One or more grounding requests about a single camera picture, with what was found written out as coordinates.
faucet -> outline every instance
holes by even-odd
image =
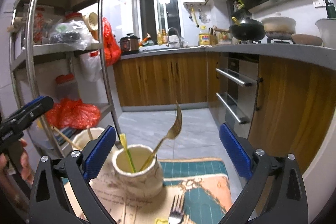
[[[180,42],[180,48],[184,48],[184,45],[183,45],[183,42],[182,42],[182,40],[181,40],[179,31],[178,31],[176,28],[174,28],[174,27],[171,27],[171,28],[169,28],[169,29],[167,30],[168,42],[167,42],[166,46],[169,47],[169,31],[170,31],[171,29],[173,29],[173,30],[175,31],[175,33],[177,34],[178,40],[179,40],[179,42]]]

black wok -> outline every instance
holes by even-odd
[[[264,25],[257,20],[250,19],[249,17],[246,17],[241,21],[232,17],[232,20],[235,24],[230,26],[230,32],[233,37],[238,40],[258,41],[262,40],[266,35]]]

cabinet handle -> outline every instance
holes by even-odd
[[[216,63],[216,78],[219,79],[219,76],[217,76],[217,69],[218,69],[219,63]]]

gray countertop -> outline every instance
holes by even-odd
[[[188,52],[237,52],[246,54],[266,55],[280,58],[287,58],[302,61],[310,64],[319,65],[325,68],[336,70],[336,50],[308,46],[308,45],[292,45],[292,44],[244,44],[244,45],[222,45],[215,47],[201,48],[177,48],[167,50],[148,51],[138,54],[130,54],[121,56],[121,60]]]

yellow bottle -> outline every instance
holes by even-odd
[[[166,44],[168,42],[168,35],[165,29],[162,29],[162,43]]]
[[[210,45],[210,35],[206,31],[206,26],[201,26],[201,31],[198,35],[198,45]]]
[[[160,32],[160,30],[157,31],[157,44],[158,45],[162,45],[163,42],[162,42],[162,34]]]

